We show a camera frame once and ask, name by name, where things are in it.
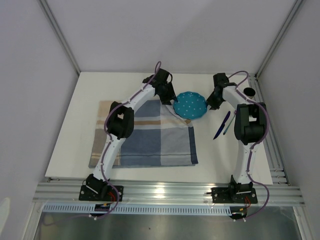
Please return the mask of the teal dotted plate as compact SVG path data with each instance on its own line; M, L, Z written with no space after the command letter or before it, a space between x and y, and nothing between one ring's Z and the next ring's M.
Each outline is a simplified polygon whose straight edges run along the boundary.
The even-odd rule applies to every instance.
M173 109L184 119L196 120L203 117L208 110L206 99L197 92L181 92L173 102Z

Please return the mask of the blue beige checked cloth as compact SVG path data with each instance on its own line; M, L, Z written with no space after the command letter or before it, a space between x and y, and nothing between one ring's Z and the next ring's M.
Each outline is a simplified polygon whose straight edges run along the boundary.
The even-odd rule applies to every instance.
M120 147L114 168L181 167L198 164L192 122L153 99L134 114L134 130Z

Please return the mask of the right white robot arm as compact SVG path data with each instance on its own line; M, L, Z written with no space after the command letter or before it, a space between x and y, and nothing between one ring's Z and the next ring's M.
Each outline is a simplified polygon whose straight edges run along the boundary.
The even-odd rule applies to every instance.
M251 164L257 150L266 138L270 122L266 105L253 100L256 92L251 87L240 89L240 84L230 82L225 73L213 76L214 90L206 100L211 110L218 110L228 102L235 110L234 136L238 141L237 161L234 173L226 187L213 187L209 194L215 204L256 204L258 202L255 181L251 176Z

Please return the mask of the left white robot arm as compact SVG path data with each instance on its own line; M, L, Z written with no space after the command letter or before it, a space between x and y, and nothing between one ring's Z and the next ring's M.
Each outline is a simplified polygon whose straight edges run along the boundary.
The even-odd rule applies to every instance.
M163 105L171 105L171 101L177 101L173 88L172 74L161 68L158 61L154 73L142 81L139 90L127 100L113 102L108 116L105 119L103 129L107 134L103 152L92 174L82 186L79 198L90 201L102 201L115 191L114 199L120 200L119 190L110 183L107 176L110 175L118 151L127 138L133 133L135 112L148 100L158 95Z

